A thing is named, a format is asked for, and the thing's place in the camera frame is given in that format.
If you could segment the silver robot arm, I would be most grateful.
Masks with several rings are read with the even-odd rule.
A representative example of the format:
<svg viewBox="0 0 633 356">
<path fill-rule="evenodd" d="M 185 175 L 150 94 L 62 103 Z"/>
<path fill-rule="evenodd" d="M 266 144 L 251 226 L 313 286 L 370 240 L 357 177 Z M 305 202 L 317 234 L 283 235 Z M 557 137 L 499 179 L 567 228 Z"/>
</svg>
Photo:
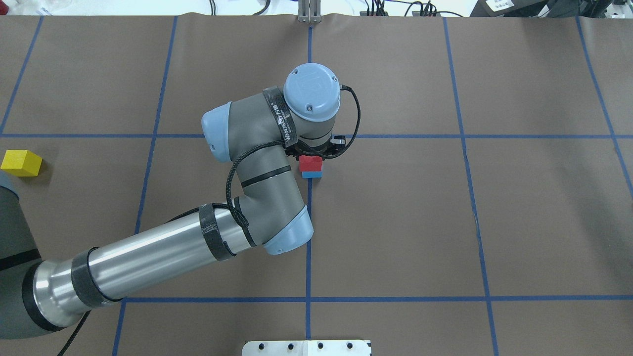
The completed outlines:
<svg viewBox="0 0 633 356">
<path fill-rule="evenodd" d="M 262 246 L 290 252 L 312 238 L 308 207 L 289 156 L 334 159 L 350 142 L 333 135 L 341 94 L 353 89 L 306 63 L 273 86 L 205 113 L 208 146 L 230 162 L 223 203 L 66 261 L 41 257 L 9 176 L 1 174 L 1 338 L 56 333 L 136 291 Z"/>
</svg>

